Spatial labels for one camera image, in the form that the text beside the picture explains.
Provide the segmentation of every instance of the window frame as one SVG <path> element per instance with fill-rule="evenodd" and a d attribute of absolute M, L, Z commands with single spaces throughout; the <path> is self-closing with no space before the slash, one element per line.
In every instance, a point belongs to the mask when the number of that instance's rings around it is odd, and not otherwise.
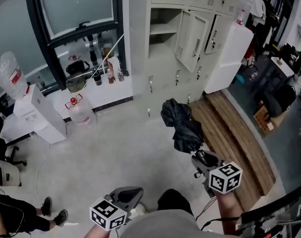
<path fill-rule="evenodd" d="M 53 74 L 59 88 L 61 90 L 66 89 L 66 75 L 57 57 L 55 48 L 64 45 L 66 43 L 76 41 L 80 38 L 84 38 L 88 35 L 104 32 L 108 30 L 116 30 L 117 38 L 123 33 L 123 15 L 122 15 L 122 0 L 113 0 L 113 15 L 112 21 L 98 23 L 94 25 L 80 25 L 75 30 L 62 34 L 58 37 L 51 39 L 47 23 L 43 15 L 43 8 L 41 0 L 26 0 L 31 25 L 34 30 L 36 39 L 38 41 L 41 52 L 47 62 L 48 68 Z M 125 44 L 124 39 L 118 43 L 119 60 L 122 68 L 126 70 L 125 59 Z"/>

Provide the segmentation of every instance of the black bag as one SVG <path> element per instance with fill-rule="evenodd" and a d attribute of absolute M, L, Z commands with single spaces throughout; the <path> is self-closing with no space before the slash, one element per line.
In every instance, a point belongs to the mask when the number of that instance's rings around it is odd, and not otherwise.
<path fill-rule="evenodd" d="M 297 95 L 295 88 L 286 84 L 274 93 L 274 97 L 278 101 L 282 112 L 284 112 L 296 100 Z"/>

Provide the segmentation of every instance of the black shoe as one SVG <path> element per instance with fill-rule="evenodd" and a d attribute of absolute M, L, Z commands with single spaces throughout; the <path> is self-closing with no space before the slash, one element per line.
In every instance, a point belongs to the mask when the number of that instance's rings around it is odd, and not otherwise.
<path fill-rule="evenodd" d="M 52 206 L 52 200 L 50 197 L 47 197 L 41 207 L 43 216 L 49 216 L 49 217 L 51 216 L 51 206 Z"/>
<path fill-rule="evenodd" d="M 64 223 L 67 221 L 68 213 L 66 210 L 60 211 L 60 213 L 53 219 L 57 226 L 63 227 Z"/>

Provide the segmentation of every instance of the wooden platform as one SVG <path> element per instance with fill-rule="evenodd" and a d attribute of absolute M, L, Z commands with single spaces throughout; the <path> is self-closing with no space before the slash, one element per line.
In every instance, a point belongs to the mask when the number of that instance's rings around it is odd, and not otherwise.
<path fill-rule="evenodd" d="M 189 104 L 193 119 L 201 122 L 205 142 L 211 151 L 243 169 L 241 186 L 235 195 L 248 211 L 275 183 L 274 174 L 254 136 L 222 92 L 208 94 Z"/>

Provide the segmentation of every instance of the desk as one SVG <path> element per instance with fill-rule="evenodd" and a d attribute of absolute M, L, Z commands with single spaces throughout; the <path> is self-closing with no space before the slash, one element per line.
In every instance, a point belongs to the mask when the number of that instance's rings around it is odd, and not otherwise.
<path fill-rule="evenodd" d="M 276 78 L 278 79 L 280 78 L 280 79 L 278 83 L 272 85 L 271 74 L 274 73 L 274 71 L 277 71 L 278 73 L 277 74 L 278 77 Z M 256 78 L 255 82 L 252 85 L 252 90 L 258 91 L 260 90 L 260 88 L 263 89 L 269 84 L 272 87 L 272 89 L 270 89 L 269 91 L 275 91 L 279 87 L 281 87 L 293 75 L 294 75 L 293 70 L 285 63 L 285 61 L 283 61 L 282 59 L 279 60 L 278 58 L 275 57 L 272 57 L 271 59 L 268 58 L 267 65 L 262 71 L 262 73 L 258 75 L 258 77 Z"/>

